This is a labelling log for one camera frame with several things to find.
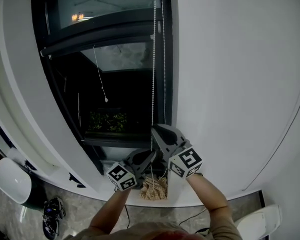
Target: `sneaker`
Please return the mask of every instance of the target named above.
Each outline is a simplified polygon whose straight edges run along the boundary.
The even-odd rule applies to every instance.
[[[62,200],[55,197],[44,203],[43,210],[43,232],[47,239],[54,240],[59,235],[59,219],[65,217]]]
[[[59,222],[43,215],[43,233],[49,240],[55,240],[59,235]]]

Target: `marble floor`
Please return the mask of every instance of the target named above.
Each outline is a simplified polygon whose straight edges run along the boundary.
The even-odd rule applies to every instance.
[[[50,184],[45,184],[47,197],[58,196],[63,199],[66,217],[60,223],[59,240],[67,235],[75,235],[86,228],[95,213],[104,204],[103,201],[80,196]],[[233,210],[233,219],[237,220],[261,208],[258,193],[230,201]],[[145,208],[127,206],[130,215],[130,225],[137,222],[167,221],[180,223],[185,219],[198,214],[203,206],[184,208]],[[182,223],[182,227],[190,233],[208,227],[209,215],[206,212]],[[126,211],[124,210],[115,227],[115,231],[125,229],[128,225]],[[25,209],[16,204],[0,190],[0,231],[7,234],[11,240],[44,240],[42,231],[42,213],[36,210]]]

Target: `window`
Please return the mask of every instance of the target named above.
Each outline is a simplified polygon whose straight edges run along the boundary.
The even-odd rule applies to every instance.
[[[166,92],[163,18],[161,0],[157,0],[154,123],[163,124],[166,118],[166,123],[171,124],[171,5],[170,0],[162,1]],[[31,2],[34,31],[46,77],[79,143],[149,148],[153,0]]]

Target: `black cable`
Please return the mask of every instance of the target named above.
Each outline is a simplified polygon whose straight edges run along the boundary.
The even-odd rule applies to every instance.
[[[130,216],[129,216],[129,212],[128,212],[127,207],[126,206],[124,206],[124,207],[125,207],[125,210],[126,210],[126,214],[128,215],[128,220],[129,220],[129,224],[128,224],[128,227],[127,227],[127,229],[128,229],[129,226],[130,226]]]
[[[196,214],[196,215],[194,215],[194,216],[192,216],[192,217],[187,218],[186,220],[182,221],[182,222],[179,224],[179,226],[180,226],[183,222],[186,222],[186,221],[188,221],[189,219],[194,218],[194,217],[200,215],[201,213],[205,212],[206,210],[207,210],[207,209],[205,208],[205,209],[204,209],[203,211],[201,211],[200,213],[198,213],[198,214]]]

